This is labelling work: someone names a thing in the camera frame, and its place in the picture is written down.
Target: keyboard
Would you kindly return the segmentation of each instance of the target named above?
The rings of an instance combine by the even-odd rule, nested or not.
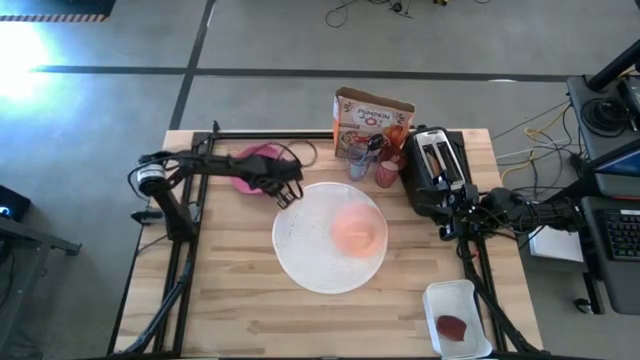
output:
[[[640,211],[605,212],[604,220],[613,259],[640,261]]]

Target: white paper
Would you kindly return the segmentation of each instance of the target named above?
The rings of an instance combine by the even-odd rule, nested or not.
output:
[[[545,227],[529,242],[531,255],[584,262],[578,233]]]

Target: white plate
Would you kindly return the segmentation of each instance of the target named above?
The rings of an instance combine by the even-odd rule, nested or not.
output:
[[[331,227],[335,214],[351,203],[378,209],[353,186],[323,182],[305,187],[304,197],[276,216],[273,247],[280,265],[298,285],[321,294],[340,294],[364,285],[382,265],[387,251],[386,223],[384,245],[373,256],[345,256],[334,245]]]

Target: white bowl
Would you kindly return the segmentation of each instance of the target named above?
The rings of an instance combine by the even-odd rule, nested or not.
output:
[[[431,284],[422,295],[433,350],[444,359],[477,359],[491,353],[491,343],[484,336],[473,291],[471,281],[455,280]],[[436,320],[442,315],[455,316],[467,324],[463,341],[451,341],[438,333]]]

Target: red food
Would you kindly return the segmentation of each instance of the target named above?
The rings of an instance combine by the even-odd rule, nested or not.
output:
[[[451,341],[464,341],[467,324],[455,316],[442,315],[436,320],[436,330]]]

